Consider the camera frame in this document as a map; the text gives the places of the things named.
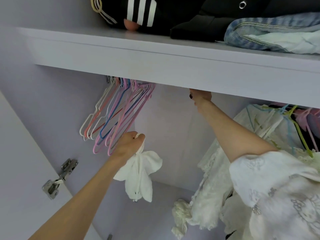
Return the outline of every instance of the metal grommet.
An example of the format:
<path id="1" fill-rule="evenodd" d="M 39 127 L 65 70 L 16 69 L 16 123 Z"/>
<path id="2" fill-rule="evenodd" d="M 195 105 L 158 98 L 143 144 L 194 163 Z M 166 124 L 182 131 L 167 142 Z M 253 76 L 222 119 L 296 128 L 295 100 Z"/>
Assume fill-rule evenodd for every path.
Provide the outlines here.
<path id="1" fill-rule="evenodd" d="M 247 3 L 245 1 L 240 2 L 239 8 L 244 9 L 246 7 Z"/>

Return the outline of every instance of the person's left arm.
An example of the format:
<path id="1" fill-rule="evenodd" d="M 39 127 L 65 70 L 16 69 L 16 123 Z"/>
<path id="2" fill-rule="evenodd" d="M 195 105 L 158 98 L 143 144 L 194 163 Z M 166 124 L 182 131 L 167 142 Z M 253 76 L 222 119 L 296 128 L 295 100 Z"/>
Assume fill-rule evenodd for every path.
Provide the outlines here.
<path id="1" fill-rule="evenodd" d="M 99 205 L 117 171 L 126 164 L 142 145 L 145 136 L 137 132 L 125 133 L 115 152 L 96 175 L 29 240 L 80 240 L 84 239 Z"/>

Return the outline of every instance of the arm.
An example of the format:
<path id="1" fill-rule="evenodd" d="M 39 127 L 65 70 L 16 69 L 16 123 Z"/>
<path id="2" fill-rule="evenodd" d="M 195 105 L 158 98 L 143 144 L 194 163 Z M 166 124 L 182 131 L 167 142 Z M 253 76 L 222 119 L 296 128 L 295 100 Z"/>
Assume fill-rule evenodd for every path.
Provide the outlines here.
<path id="1" fill-rule="evenodd" d="M 115 152 L 96 175 L 29 240 L 80 240 L 84 239 L 99 205 L 117 171 L 126 164 L 142 145 L 145 136 L 137 132 L 125 133 Z"/>
<path id="2" fill-rule="evenodd" d="M 261 155 L 277 149 L 235 122 L 211 102 L 211 92 L 190 89 L 198 111 L 212 127 L 219 144 L 232 163 L 243 155 Z"/>

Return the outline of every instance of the light blue fabric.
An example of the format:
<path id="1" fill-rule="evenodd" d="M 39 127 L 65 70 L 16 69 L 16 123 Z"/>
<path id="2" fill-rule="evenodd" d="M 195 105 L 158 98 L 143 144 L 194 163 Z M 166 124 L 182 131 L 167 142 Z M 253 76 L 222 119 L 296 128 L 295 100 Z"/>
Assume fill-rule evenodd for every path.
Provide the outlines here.
<path id="1" fill-rule="evenodd" d="M 251 50 L 288 52 L 286 49 L 264 43 L 248 35 L 265 35 L 268 33 L 315 32 L 320 30 L 320 12 L 300 13 L 279 17 L 249 17 L 234 20 L 227 28 L 224 41 L 226 44 Z"/>

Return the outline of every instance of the forearm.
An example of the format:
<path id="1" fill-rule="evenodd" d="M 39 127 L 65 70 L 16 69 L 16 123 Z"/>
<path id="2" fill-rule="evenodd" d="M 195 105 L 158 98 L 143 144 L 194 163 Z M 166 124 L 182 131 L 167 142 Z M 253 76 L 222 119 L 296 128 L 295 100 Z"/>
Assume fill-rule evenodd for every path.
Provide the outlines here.
<path id="1" fill-rule="evenodd" d="M 121 160 L 109 158 L 97 174 L 29 240 L 84 239 Z"/>
<path id="2" fill-rule="evenodd" d="M 230 162 L 243 155 L 261 155 L 277 149 L 227 116 L 214 103 L 203 100 L 200 110 L 212 127 Z"/>

